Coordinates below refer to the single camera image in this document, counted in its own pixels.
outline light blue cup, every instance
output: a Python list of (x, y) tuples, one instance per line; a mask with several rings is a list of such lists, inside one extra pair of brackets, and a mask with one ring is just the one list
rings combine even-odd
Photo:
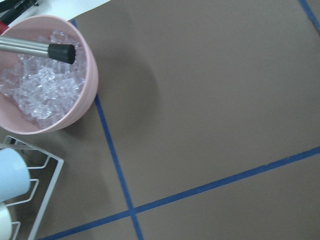
[(28, 192), (30, 173), (24, 159), (11, 148), (0, 150), (0, 202)]

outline black rubber tip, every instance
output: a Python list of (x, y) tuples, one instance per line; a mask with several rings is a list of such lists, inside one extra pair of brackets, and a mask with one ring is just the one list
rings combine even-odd
[(76, 59), (75, 46), (71, 44), (50, 43), (48, 47), (48, 55), (51, 59), (73, 64)]

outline ice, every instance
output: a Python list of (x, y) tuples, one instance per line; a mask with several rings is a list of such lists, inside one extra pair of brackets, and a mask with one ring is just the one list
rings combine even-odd
[(24, 118), (47, 128), (61, 120), (78, 100), (87, 74), (87, 59), (77, 39), (60, 30), (36, 41), (73, 44), (76, 49), (74, 64), (50, 58), (18, 54), (19, 62), (0, 74), (0, 93), (12, 98)]

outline cup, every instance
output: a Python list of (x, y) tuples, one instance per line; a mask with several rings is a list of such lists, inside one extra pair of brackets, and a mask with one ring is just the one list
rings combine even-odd
[(12, 220), (8, 208), (0, 202), (0, 239), (9, 240), (12, 235)]
[(0, 150), (0, 202), (25, 194), (29, 188), (30, 173), (24, 159), (11, 148)]

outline bowl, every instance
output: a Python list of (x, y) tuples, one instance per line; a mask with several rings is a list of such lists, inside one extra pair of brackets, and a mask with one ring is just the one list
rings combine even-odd
[[(86, 40), (70, 22), (51, 15), (38, 15), (26, 18), (8, 28), (2, 35), (35, 41), (39, 35), (49, 37), (53, 30), (67, 33), (79, 40), (86, 56), (85, 83), (79, 98), (69, 112), (55, 124), (41, 129), (38, 125), (24, 118), (17, 104), (0, 94), (0, 126), (9, 132), (21, 135), (49, 133), (63, 129), (79, 120), (92, 105), (98, 90), (98, 68)], [(19, 61), (16, 53), (0, 51), (0, 73), (12, 68)]]

